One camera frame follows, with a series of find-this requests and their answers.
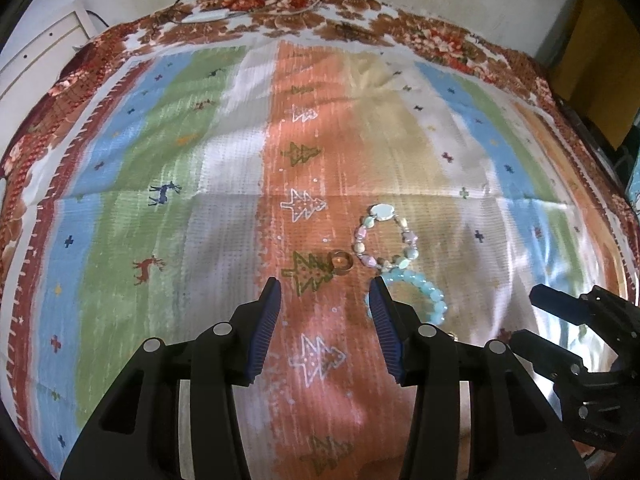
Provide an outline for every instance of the bedsheet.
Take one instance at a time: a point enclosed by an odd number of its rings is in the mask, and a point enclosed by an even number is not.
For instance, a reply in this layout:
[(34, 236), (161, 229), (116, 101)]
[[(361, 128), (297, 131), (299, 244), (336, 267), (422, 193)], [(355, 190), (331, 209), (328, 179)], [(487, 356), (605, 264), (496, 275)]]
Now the bedsheet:
[[(222, 7), (235, 13), (197, 22)], [(414, 391), (386, 372), (367, 315), (376, 272), (334, 276), (326, 259), (377, 203), (417, 235), (410, 269), (462, 341), (528, 328), (605, 370), (612, 351), (528, 292), (637, 301), (637, 219), (534, 63), (374, 0), (195, 0), (113, 27), (0, 171), (0, 395), (56, 476), (144, 339), (196, 337), (269, 276), (278, 325), (262, 375), (234, 391), (253, 478), (351, 480), (400, 457)], [(389, 258), (402, 240), (381, 224), (366, 245)], [(419, 290), (390, 291), (430, 319)], [(188, 417), (181, 446), (192, 478)]]

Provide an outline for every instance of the blue reindeer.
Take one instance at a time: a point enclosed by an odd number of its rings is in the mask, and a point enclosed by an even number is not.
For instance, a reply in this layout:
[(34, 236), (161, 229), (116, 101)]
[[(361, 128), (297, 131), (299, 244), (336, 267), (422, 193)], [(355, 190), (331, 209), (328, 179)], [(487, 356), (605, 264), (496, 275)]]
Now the blue reindeer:
[(178, 186), (177, 184), (174, 184), (173, 180), (170, 181), (168, 184), (162, 184), (162, 186), (160, 187), (151, 186), (149, 188), (149, 191), (158, 191), (159, 196), (158, 198), (153, 198), (152, 196), (150, 196), (149, 200), (151, 200), (151, 204), (147, 204), (147, 205), (166, 204), (169, 200), (167, 198), (166, 192), (169, 189), (173, 189), (178, 195), (180, 195), (180, 190), (182, 189), (182, 186)]

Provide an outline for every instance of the blue stripe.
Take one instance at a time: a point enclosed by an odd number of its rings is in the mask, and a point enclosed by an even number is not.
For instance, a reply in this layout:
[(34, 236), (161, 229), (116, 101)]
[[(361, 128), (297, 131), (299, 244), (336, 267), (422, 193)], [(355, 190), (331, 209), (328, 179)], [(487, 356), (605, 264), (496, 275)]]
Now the blue stripe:
[[(573, 287), (564, 272), (553, 272), (549, 277), (545, 272), (546, 267), (558, 269), (564, 265), (546, 216), (545, 202), (551, 197), (535, 196), (530, 176), (510, 144), (502, 138), (491, 119), (477, 109), (473, 97), (465, 91), (457, 78), (423, 63), (419, 63), (418, 67), (453, 113), (462, 118), (471, 136), (482, 146), (494, 164), (504, 201), (529, 253), (536, 283), (545, 283), (563, 292), (572, 293)], [(492, 144), (492, 140), (497, 141), (496, 145)], [(467, 189), (473, 189), (474, 184), (470, 182), (466, 186)], [(536, 227), (542, 231), (541, 238), (535, 235)]]
[[(47, 275), (38, 292), (38, 298), (42, 298), (38, 320), (38, 378), (43, 386), (36, 388), (36, 398), (40, 407), (40, 449), (57, 475), (81, 430), (76, 423), (75, 408), (81, 312), (78, 288), (92, 246), (94, 226), (102, 211), (100, 193), (113, 187), (127, 149), (145, 126), (146, 114), (157, 105), (167, 85), (191, 62), (191, 55), (186, 52), (165, 56), (145, 72), (87, 147), (84, 155), (84, 158), (88, 156), (87, 164), (76, 182), (56, 202), (59, 227), (50, 232), (52, 245), (49, 260), (44, 262)], [(160, 73), (162, 78), (155, 80)], [(69, 236), (73, 243), (67, 247), (65, 240)], [(55, 294), (57, 284), (62, 289), (59, 295)], [(62, 343), (57, 353), (50, 344), (53, 335)], [(62, 398), (54, 400), (52, 391)]]

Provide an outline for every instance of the white cabinet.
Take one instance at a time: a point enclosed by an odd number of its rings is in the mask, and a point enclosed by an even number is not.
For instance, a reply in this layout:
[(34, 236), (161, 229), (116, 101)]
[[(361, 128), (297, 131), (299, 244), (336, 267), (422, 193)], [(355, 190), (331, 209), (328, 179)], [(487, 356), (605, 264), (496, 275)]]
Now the white cabinet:
[(60, 9), (53, 25), (0, 69), (0, 155), (33, 106), (51, 88), (60, 71), (95, 35), (87, 13), (76, 2)]

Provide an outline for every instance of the white stripe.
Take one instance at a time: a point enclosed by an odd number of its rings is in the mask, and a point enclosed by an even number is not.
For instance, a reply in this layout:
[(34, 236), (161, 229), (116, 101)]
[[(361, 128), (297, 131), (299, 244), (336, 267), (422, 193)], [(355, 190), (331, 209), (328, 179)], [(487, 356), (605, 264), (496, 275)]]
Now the white stripe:
[[(178, 336), (182, 339), (228, 320), (236, 306), (256, 300), (259, 294), (254, 283), (259, 273), (256, 212), (277, 47), (274, 41), (244, 57), (222, 97), (204, 146), (196, 205), (186, 235), (183, 277), (179, 280), (184, 289), (176, 295), (182, 298), (185, 294), (182, 310), (188, 317), (182, 322), (185, 332)], [(247, 459), (254, 480), (271, 480), (271, 473), (260, 465), (276, 460), (272, 439), (264, 438), (271, 429), (269, 410), (263, 409), (261, 382), (258, 377), (252, 388), (234, 390), (234, 397), (242, 441), (252, 450)], [(188, 413), (188, 408), (185, 406), (180, 413)], [(193, 477), (189, 434), (188, 417), (181, 418), (180, 469), (187, 479)]]

